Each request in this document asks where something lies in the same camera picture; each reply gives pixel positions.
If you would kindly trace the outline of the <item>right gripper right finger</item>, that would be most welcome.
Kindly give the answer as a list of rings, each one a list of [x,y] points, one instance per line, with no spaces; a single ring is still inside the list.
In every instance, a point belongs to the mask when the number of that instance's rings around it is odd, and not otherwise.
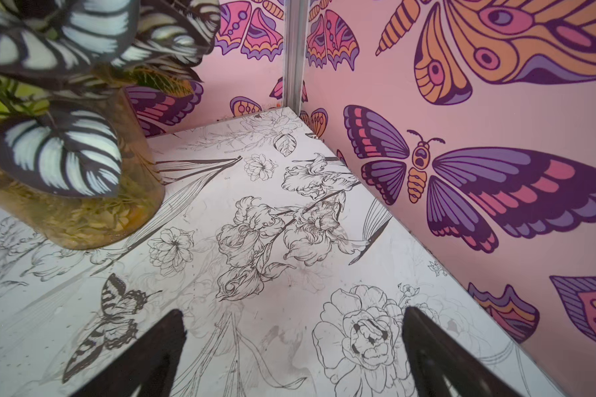
[[[461,396],[519,396],[416,307],[405,310],[402,339],[419,396],[449,396],[450,386]]]

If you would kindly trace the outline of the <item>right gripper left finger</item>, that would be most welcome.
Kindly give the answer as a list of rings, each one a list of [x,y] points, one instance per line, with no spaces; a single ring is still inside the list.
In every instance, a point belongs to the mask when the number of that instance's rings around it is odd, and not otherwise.
[[[183,313],[173,309],[72,396],[168,397],[185,342]]]

